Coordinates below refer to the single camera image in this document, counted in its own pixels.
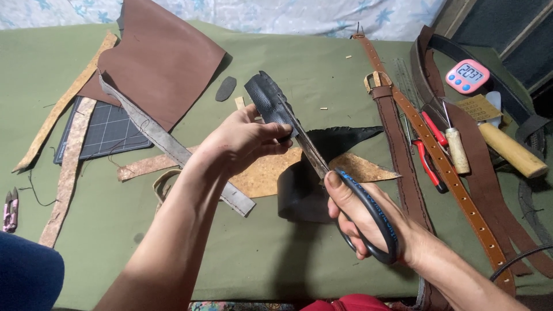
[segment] blue clothing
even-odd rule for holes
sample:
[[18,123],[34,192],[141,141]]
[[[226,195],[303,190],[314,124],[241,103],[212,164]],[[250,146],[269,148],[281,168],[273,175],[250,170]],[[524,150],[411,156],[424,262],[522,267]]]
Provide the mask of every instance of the blue clothing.
[[1,311],[50,311],[64,272],[64,261],[52,248],[0,232]]

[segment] pink timer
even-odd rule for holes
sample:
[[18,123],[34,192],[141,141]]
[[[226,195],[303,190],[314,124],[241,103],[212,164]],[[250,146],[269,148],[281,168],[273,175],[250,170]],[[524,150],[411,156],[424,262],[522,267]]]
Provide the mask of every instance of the pink timer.
[[446,82],[461,94],[476,91],[489,79],[489,70],[472,59],[460,61],[446,75]]

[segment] black cutting mat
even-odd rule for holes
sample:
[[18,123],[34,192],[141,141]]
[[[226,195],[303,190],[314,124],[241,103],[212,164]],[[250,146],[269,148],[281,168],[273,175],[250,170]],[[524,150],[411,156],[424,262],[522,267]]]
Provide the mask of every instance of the black cutting mat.
[[[75,104],[54,157],[55,164],[60,164],[63,159],[73,116],[82,98],[81,96],[75,98]],[[85,143],[79,159],[92,159],[108,154],[147,148],[151,145],[152,142],[138,131],[123,108],[98,101],[88,124]]]

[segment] green table cover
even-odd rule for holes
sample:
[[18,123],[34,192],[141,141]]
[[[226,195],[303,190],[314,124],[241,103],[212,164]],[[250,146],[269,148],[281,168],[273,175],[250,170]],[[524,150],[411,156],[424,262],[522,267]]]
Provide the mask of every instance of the green table cover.
[[[293,35],[241,34],[210,24],[192,22],[233,60],[175,127],[172,134],[183,145],[194,146],[236,109],[233,98],[244,96],[241,86],[266,71],[283,89],[306,129],[331,126],[376,126],[380,119],[375,103],[363,86],[373,69],[359,42],[347,39]],[[106,29],[118,34],[114,24],[18,29],[0,32],[0,189],[28,187],[28,172],[11,174],[25,155],[50,107],[67,90],[90,61]],[[374,41],[386,70],[394,79],[392,58],[403,58],[409,67],[409,42]],[[492,49],[471,48],[487,65],[529,97],[506,72]],[[454,62],[436,53],[442,72]],[[225,102],[214,100],[226,76],[238,86]],[[447,95],[463,97],[446,86]],[[33,183],[42,203],[55,199],[60,167],[52,163],[68,112],[56,124],[33,169]],[[511,125],[513,134],[516,125]],[[355,154],[391,168],[384,134],[360,143]],[[157,148],[113,156],[119,165],[161,154]],[[485,276],[492,273],[480,243],[451,194],[439,194],[415,158],[419,183],[437,235]],[[65,283],[58,307],[91,309],[134,252],[154,216],[156,198],[152,183],[156,172],[125,183],[117,181],[117,167],[106,157],[87,161],[76,183],[75,196],[55,249],[65,260]],[[517,201],[518,180],[498,173],[505,200],[522,225]],[[396,201],[395,181],[379,182]],[[19,227],[16,234],[38,241],[53,205],[40,206],[31,190],[20,191]],[[553,230],[553,192],[534,195],[541,221]],[[380,297],[417,294],[418,276],[400,265],[384,266],[370,258],[357,261],[333,225],[293,224],[277,217],[277,198],[255,199],[257,206],[243,218],[220,203],[207,242],[193,299],[299,299],[340,297],[365,293]],[[539,273],[516,278],[519,294],[553,291],[553,281]]]

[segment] scissors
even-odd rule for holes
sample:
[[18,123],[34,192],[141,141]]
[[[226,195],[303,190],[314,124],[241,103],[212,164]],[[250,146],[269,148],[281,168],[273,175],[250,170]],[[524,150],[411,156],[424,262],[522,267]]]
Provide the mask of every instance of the scissors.
[[19,199],[17,189],[13,187],[13,192],[8,191],[6,203],[4,204],[4,223],[2,231],[14,233],[17,229],[17,212],[19,209]]
[[[301,126],[298,119],[295,117],[294,113],[289,107],[289,104],[286,102],[286,99],[282,97],[281,94],[276,95],[279,99],[279,104],[284,106],[284,109],[286,110],[286,113],[290,116],[290,119],[292,120],[292,123],[294,127],[298,131],[298,135],[296,136],[296,140],[298,144],[300,145],[301,149],[307,156],[307,159],[315,169],[315,172],[317,175],[323,180],[325,178],[326,173],[330,171],[330,168],[328,167],[328,164],[325,162],[317,148],[313,145],[311,142],[311,139],[309,139],[309,136]],[[340,168],[335,168],[334,171],[338,173],[342,181],[346,186],[348,186],[353,193],[359,198],[359,200],[363,203],[365,208],[369,211],[372,218],[374,219],[374,222],[376,222],[378,228],[380,229],[380,233],[384,236],[384,241],[386,242],[386,246],[388,248],[388,252],[384,252],[380,250],[379,248],[375,247],[369,240],[361,233],[361,230],[355,225],[357,232],[359,233],[359,238],[361,238],[361,241],[363,241],[363,244],[367,248],[370,254],[374,256],[378,261],[386,263],[391,265],[392,263],[396,262],[397,255],[398,255],[398,237],[395,234],[394,228],[392,227],[392,224],[389,222],[388,218],[382,212],[382,209],[378,204],[374,201],[374,199],[371,197],[370,194],[351,176],[349,176],[346,172],[344,172]],[[342,210],[342,213],[346,216],[347,220],[353,222],[351,218]],[[355,245],[351,242],[351,239],[348,235],[346,235],[342,230],[340,229],[340,225],[338,224],[338,221],[336,220],[336,226],[338,227],[338,231],[346,240],[349,247],[356,252],[357,249]]]

